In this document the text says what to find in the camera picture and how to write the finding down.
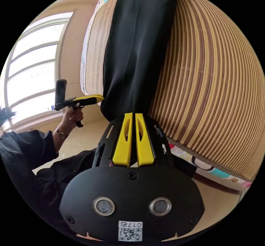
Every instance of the yellow bracket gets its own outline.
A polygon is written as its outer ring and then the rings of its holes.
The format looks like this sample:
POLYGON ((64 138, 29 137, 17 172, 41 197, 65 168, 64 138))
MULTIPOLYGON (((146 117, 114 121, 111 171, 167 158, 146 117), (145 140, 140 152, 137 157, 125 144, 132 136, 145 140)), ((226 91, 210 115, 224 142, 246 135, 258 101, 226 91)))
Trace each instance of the yellow bracket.
POLYGON ((126 113, 121 132, 113 155, 115 165, 130 166, 132 148, 133 114, 126 113))
POLYGON ((101 102, 104 100, 102 95, 99 94, 93 94, 93 95, 88 95, 88 96, 83 96, 83 97, 79 97, 79 98, 75 98, 72 101, 76 101, 76 100, 85 100, 85 99, 90 99, 90 98, 96 98, 97 99, 97 103, 101 102))
POLYGON ((145 121, 142 113, 135 114, 136 144, 138 165, 150 165, 154 162, 153 151, 149 141, 145 121))

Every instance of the window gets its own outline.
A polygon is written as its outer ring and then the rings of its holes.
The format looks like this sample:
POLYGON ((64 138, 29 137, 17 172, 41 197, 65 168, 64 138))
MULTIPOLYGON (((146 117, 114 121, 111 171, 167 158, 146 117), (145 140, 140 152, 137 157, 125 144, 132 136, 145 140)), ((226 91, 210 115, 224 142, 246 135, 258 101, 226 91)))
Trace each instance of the window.
POLYGON ((12 48, 0 76, 0 105, 17 112, 0 129, 17 127, 53 115, 62 37, 73 12, 30 24, 12 48))

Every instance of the window frame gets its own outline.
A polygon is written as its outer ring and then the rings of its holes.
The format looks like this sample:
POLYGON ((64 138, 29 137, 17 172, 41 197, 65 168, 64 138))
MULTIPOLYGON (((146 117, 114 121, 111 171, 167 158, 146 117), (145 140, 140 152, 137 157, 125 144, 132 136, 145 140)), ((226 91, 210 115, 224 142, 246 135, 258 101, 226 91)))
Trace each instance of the window frame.
MULTIPOLYGON (((50 21, 45 21, 45 22, 42 22, 40 24, 37 24, 36 26, 30 28, 30 29, 25 29, 24 32, 21 34, 21 36, 18 38, 18 40, 16 41, 16 43, 14 44, 13 48, 11 49, 11 52, 8 56, 8 61, 7 61, 7 65, 6 65, 6 71, 5 71, 5 76, 4 76, 4 102, 5 102, 5 107, 7 108, 10 108, 12 109, 13 107, 19 105, 20 103, 23 103, 27 100, 30 100, 32 98, 36 98, 36 97, 39 97, 41 95, 45 95, 45 94, 49 94, 49 93, 52 93, 52 92, 55 92, 55 88, 54 89, 50 89, 50 90, 47 90, 47 91, 42 91, 42 92, 38 92, 38 93, 34 93, 28 97, 25 97, 19 101, 17 101, 16 103, 13 103, 11 105, 8 105, 8 99, 7 99, 7 82, 13 78, 14 76, 18 75, 19 73, 22 73, 24 71, 26 71, 27 69, 30 69, 32 67, 35 67, 35 66, 38 66, 38 65, 43 65, 43 64, 46 64, 46 63, 49 63, 49 62, 55 62, 55 69, 54 69, 54 84, 56 84, 56 81, 59 79, 60 77, 60 56, 61 56, 61 50, 62 50, 62 45, 63 45, 63 40, 64 40, 64 37, 65 37, 65 33, 67 31, 67 27, 75 13, 75 10, 71 11, 71 12, 62 12, 60 14, 63 14, 63 13, 72 13, 71 17, 66 17, 66 18, 57 18, 57 19, 53 19, 53 20, 50 20, 50 21), (12 56, 13 56, 13 53, 15 51, 15 48, 17 46, 17 43, 23 39, 24 37, 26 37, 27 35, 35 32, 35 31, 38 31, 40 29, 43 29, 45 27, 49 27, 49 26, 53 26, 53 25, 59 25, 59 24, 64 24, 63 26, 63 29, 62 29, 62 32, 60 34, 60 38, 58 41, 53 41, 53 42, 48 42, 48 43, 44 43, 44 44, 41 44, 41 45, 38 45, 38 46, 35 46, 35 47, 32 47, 24 52, 22 52, 21 54, 17 55, 16 57, 14 57, 12 59, 12 56), (9 69, 10 69, 10 64, 12 62, 14 62, 15 60, 17 60, 19 57, 33 51, 33 50, 37 50, 39 48, 42 48, 42 47, 46 47, 46 46, 50 46, 50 45, 57 45, 56 47, 56 53, 55 53, 55 58, 54 59, 50 59, 50 60, 45 60, 45 61, 42 61, 42 62, 39 62, 39 63, 36 63, 36 64, 33 64, 33 65, 30 65, 28 67, 25 67, 21 70, 19 70, 18 72, 14 73, 13 75, 11 75, 9 77, 9 69)), ((37 114, 37 115, 34 115, 32 117, 28 117, 26 119, 23 119, 15 124, 13 124, 12 122, 12 118, 9 119, 7 122, 9 122, 9 125, 10 127, 8 129, 4 129, 3 127, 0 127, 0 130, 1 132, 6 132, 6 131, 9 131, 9 130, 12 130, 12 131, 16 131, 18 130, 20 127, 22 126, 26 126, 28 123, 33 123, 34 121, 37 121, 39 119, 43 119, 45 117, 47 117, 48 119, 50 119, 52 116, 54 116, 54 118, 58 118, 58 114, 60 115, 63 115, 63 110, 61 111, 58 111, 58 112, 54 112, 54 110, 51 110, 51 111, 47 111, 47 112, 44 112, 44 113, 40 113, 40 114, 37 114)))

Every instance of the black clothing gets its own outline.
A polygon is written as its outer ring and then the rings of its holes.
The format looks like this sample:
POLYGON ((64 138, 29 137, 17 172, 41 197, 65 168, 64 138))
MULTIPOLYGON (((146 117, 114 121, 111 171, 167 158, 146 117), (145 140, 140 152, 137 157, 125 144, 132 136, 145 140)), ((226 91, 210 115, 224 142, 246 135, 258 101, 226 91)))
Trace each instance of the black clothing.
POLYGON ((0 137, 0 155, 14 186, 27 204, 49 225, 81 243, 91 241, 75 236, 63 220, 59 205, 67 184, 80 172, 92 167, 95 150, 53 163, 50 168, 32 170, 58 157, 52 132, 4 133, 0 137))
POLYGON ((108 121, 148 114, 163 66, 177 0, 117 0, 103 66, 100 109, 108 121))

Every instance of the bamboo mat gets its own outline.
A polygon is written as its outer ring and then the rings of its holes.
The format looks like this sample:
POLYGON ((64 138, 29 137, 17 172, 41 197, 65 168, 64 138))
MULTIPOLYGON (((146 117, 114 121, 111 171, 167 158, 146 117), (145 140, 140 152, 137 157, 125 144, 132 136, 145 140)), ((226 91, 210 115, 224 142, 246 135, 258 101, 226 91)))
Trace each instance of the bamboo mat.
MULTIPOLYGON (((117 0, 97 12, 86 90, 103 94, 104 53, 117 0)), ((169 141, 233 176, 252 181, 265 154, 265 78, 240 29, 208 0, 178 0, 150 116, 169 141)))

